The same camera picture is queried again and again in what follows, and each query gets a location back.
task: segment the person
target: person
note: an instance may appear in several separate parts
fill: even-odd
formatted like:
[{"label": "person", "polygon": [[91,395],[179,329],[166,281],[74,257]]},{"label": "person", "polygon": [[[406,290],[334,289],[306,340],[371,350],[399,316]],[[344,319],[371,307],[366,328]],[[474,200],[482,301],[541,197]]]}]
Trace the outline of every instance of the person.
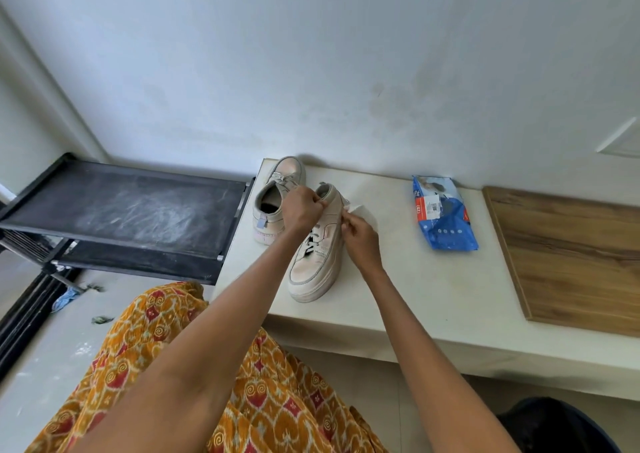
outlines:
[{"label": "person", "polygon": [[[354,408],[260,328],[323,209],[313,190],[290,191],[284,232],[208,306],[195,283],[138,297],[28,451],[386,451]],[[346,212],[342,222],[433,451],[519,451],[394,287],[377,233]]]}]

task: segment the dress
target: dress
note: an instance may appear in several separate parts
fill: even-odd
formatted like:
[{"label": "dress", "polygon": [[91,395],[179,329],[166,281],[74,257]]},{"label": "dress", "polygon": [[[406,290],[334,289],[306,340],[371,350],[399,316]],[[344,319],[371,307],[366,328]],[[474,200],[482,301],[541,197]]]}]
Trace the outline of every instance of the dress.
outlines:
[{"label": "dress", "polygon": [[[27,449],[66,452],[105,417],[158,354],[207,307],[197,283],[138,296],[113,324],[84,378]],[[259,329],[208,452],[386,452],[355,408]]]}]

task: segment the sneaker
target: sneaker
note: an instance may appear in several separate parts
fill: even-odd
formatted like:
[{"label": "sneaker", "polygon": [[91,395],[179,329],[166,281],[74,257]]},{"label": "sneaker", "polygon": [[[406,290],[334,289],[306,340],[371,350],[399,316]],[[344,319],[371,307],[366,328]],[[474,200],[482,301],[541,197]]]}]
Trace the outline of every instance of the sneaker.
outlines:
[{"label": "sneaker", "polygon": [[284,230],[282,220],[282,201],[293,188],[304,185],[305,166],[297,157],[283,157],[260,190],[253,205],[253,238],[261,244],[270,246]]},{"label": "sneaker", "polygon": [[342,266],[342,196],[329,183],[321,183],[316,193],[328,205],[298,248],[289,269],[289,293],[300,303],[309,303],[325,294]]}]

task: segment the beige shoe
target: beige shoe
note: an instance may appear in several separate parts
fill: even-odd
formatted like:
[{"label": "beige shoe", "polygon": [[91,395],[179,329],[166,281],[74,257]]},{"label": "beige shoe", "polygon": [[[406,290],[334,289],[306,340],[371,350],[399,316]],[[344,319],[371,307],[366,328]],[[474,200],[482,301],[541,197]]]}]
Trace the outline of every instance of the beige shoe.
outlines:
[{"label": "beige shoe", "polygon": [[284,197],[306,181],[305,166],[295,156],[283,157],[256,195],[253,205],[253,238],[261,244],[271,245],[284,230],[280,206]]},{"label": "beige shoe", "polygon": [[342,196],[329,183],[322,183],[316,193],[328,205],[298,248],[289,269],[289,293],[300,303],[325,294],[340,274],[342,265]]}]

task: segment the barcode sticker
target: barcode sticker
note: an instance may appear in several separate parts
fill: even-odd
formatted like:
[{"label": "barcode sticker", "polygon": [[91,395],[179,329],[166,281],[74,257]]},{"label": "barcode sticker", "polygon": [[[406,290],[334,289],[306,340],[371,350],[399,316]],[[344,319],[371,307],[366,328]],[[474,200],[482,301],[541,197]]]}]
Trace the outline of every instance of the barcode sticker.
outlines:
[{"label": "barcode sticker", "polygon": [[427,220],[440,218],[440,214],[442,213],[442,206],[440,206],[439,195],[425,195],[424,206],[427,211]]}]

